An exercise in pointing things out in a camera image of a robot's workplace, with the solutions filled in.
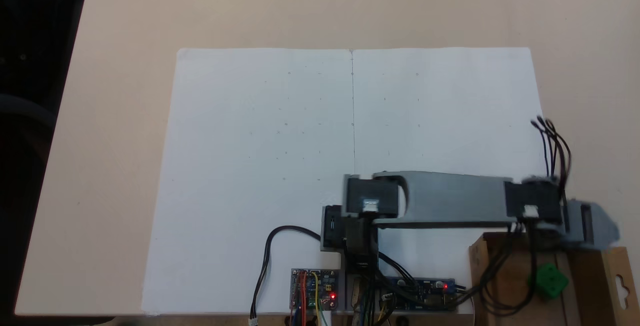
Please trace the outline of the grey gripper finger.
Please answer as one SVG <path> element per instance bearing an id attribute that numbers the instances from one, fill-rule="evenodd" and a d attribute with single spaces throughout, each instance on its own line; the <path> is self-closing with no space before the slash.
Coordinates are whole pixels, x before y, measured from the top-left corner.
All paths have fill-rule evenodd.
<path id="1" fill-rule="evenodd" d="M 598 204 L 593 205 L 594 242 L 618 242 L 620 231 L 610 215 Z"/>
<path id="2" fill-rule="evenodd" d="M 609 247 L 608 238 L 585 239 L 580 237 L 567 237 L 567 248 L 570 250 L 595 250 L 602 251 Z"/>

